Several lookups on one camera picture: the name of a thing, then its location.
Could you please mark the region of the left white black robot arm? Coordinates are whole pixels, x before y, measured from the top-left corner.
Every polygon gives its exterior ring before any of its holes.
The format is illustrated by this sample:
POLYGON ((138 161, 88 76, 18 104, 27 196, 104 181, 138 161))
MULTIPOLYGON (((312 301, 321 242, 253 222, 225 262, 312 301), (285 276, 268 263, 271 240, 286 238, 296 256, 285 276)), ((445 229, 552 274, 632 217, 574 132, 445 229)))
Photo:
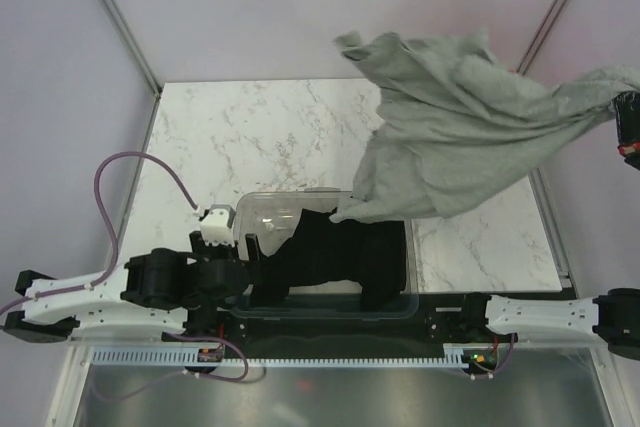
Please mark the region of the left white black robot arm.
POLYGON ((266 257, 254 234, 245 237, 247 259, 236 245, 209 245, 197 231, 189 240, 190 251, 155 248, 111 272, 61 280, 23 271, 15 288, 19 300, 1 310, 1 330, 34 344, 220 337, 220 312, 261 283, 266 257))

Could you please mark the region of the clear plastic bin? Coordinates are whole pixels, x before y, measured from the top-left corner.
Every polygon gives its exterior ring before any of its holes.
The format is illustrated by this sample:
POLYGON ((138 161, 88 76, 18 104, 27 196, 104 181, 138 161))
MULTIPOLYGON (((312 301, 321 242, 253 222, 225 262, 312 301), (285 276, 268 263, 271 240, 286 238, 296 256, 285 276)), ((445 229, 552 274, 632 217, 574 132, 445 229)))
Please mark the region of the clear plastic bin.
POLYGON ((409 223, 331 221, 342 191, 250 193, 237 204, 239 257, 257 269, 232 313, 269 320, 404 319, 418 309, 409 223))

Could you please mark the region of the grey t shirt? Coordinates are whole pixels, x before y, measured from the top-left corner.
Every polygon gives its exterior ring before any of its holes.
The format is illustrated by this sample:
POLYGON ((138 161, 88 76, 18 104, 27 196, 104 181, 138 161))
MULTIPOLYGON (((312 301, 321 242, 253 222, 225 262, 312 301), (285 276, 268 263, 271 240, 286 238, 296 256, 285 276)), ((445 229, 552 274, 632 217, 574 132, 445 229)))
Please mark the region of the grey t shirt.
POLYGON ((524 178, 602 123, 635 119, 639 73, 609 66, 547 88, 467 36, 339 36, 341 55, 380 92, 351 196, 334 222, 453 217, 524 178))

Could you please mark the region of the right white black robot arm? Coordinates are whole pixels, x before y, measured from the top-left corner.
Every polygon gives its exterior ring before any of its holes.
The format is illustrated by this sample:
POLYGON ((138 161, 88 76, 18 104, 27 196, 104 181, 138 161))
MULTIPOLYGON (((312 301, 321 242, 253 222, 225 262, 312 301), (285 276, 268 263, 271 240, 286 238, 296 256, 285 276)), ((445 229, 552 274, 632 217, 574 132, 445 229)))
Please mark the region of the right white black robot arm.
POLYGON ((615 288, 588 298, 525 299, 483 292, 457 298, 455 304, 427 304, 431 339, 471 343, 568 341, 603 343, 608 351, 639 359, 639 290, 615 288))

